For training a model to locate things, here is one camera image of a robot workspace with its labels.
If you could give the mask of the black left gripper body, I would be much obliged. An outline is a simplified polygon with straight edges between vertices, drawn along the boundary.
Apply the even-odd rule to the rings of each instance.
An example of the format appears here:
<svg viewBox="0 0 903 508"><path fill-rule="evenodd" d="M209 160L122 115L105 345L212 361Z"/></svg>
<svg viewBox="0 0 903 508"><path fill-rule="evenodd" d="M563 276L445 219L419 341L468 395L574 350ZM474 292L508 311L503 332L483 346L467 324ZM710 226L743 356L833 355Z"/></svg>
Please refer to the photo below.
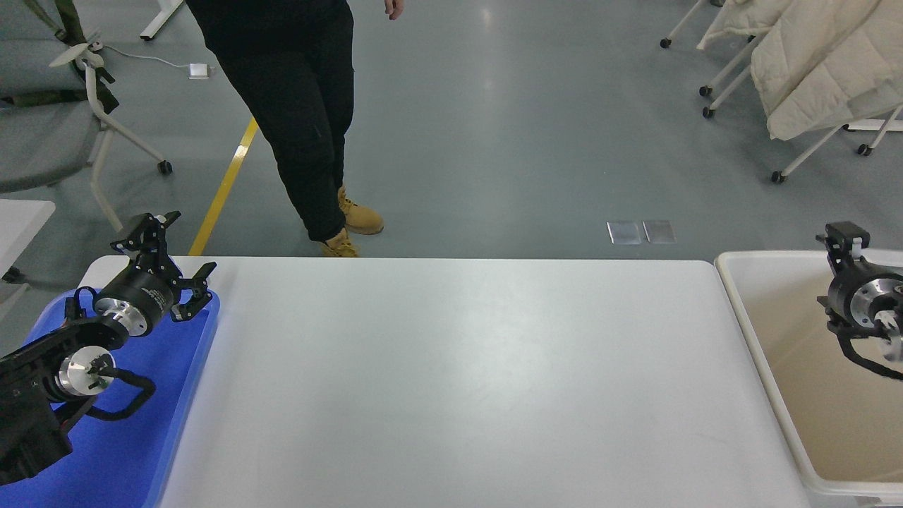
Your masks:
<svg viewBox="0 0 903 508"><path fill-rule="evenodd" d="M106 316L123 326L157 325L175 304L179 277L174 265L128 266L106 285Z"/></svg>

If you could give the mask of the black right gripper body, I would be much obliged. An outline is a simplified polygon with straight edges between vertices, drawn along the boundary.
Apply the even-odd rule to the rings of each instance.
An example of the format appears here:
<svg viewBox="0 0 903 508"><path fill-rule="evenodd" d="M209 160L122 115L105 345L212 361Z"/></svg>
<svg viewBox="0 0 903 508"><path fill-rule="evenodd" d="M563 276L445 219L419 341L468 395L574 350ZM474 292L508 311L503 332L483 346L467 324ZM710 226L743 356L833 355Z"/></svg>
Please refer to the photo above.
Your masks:
<svg viewBox="0 0 903 508"><path fill-rule="evenodd" d="M901 303L901 269L868 262L871 274L864 279L840 277L829 285L835 314L850 325L867 330L878 328L878 313L892 311Z"/></svg>

